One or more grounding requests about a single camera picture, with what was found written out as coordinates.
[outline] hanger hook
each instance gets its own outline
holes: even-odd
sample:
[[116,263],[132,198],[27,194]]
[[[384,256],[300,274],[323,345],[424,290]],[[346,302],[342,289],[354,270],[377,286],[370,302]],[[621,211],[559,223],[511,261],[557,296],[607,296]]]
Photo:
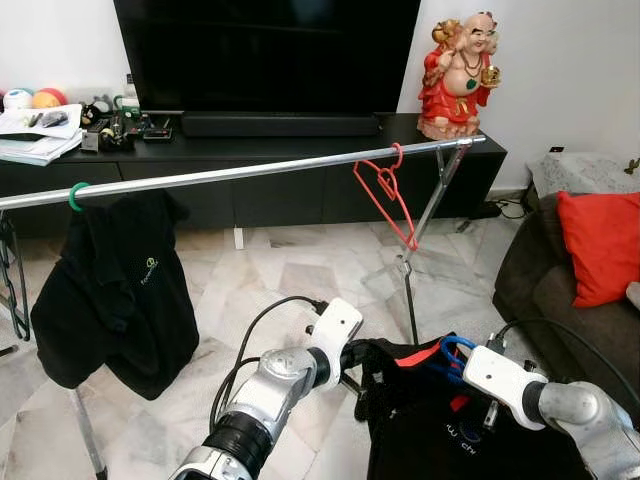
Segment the hanger hook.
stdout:
[[399,168],[400,165],[402,165],[402,161],[404,159],[404,151],[402,150],[402,145],[400,145],[398,142],[392,143],[391,146],[398,152],[398,161],[394,163],[390,168],[390,170],[393,171],[396,168]]
[[76,202],[76,192],[78,190],[80,190],[81,188],[84,187],[90,187],[91,184],[87,183],[87,182],[80,182],[80,183],[76,183],[73,187],[71,187],[71,190],[69,191],[69,205],[71,205],[71,208],[76,211],[76,212],[82,212],[83,208],[80,207],[77,202]]

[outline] necklace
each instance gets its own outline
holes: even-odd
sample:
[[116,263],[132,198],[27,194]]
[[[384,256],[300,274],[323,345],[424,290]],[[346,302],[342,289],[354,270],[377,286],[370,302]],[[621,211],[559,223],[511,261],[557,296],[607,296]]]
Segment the necklace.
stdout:
[[[467,81],[467,89],[468,90],[473,90],[474,87],[478,84],[478,82],[475,80],[475,78],[480,75],[480,65],[482,64],[482,56],[478,55],[478,63],[476,63],[473,67],[471,65],[469,65],[469,62],[467,61],[467,57],[464,56],[464,52],[460,51],[460,56],[462,57],[462,61],[464,62],[464,71],[467,72],[467,75],[469,75],[471,78]],[[471,73],[471,71],[478,69],[478,71],[475,73],[475,75],[473,73]]]

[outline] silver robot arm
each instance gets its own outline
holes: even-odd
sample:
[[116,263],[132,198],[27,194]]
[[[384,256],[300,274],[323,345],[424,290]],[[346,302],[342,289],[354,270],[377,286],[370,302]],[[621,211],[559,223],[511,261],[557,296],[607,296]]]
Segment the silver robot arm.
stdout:
[[311,348],[266,352],[170,480],[256,480],[298,401],[314,387],[338,385],[340,356],[361,324],[362,315],[336,298],[316,322]]
[[599,387],[548,383],[482,346],[471,351],[463,379],[508,406],[523,427],[550,425],[569,435],[596,478],[640,478],[640,433],[629,414]]

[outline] red robe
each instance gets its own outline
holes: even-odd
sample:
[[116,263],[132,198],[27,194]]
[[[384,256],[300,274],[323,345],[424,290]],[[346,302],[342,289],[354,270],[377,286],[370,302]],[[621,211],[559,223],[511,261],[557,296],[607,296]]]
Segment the red robe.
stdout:
[[[442,47],[438,47],[425,57],[425,72],[438,68],[438,59],[443,52]],[[491,65],[488,53],[482,53],[481,58],[483,67]],[[469,95],[456,97],[449,93],[444,86],[444,79],[440,78],[434,86],[424,86],[418,96],[422,100],[422,118],[446,117],[450,122],[466,124],[470,117],[478,114],[476,105],[482,107],[487,105],[490,92],[490,89],[481,85]]]

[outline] red cushion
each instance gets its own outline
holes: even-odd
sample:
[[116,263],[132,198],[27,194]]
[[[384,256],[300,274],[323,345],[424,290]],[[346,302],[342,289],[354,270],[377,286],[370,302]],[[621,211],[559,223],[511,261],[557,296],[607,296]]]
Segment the red cushion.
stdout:
[[640,281],[640,193],[558,192],[558,216],[578,281],[573,306],[624,298],[629,283]]

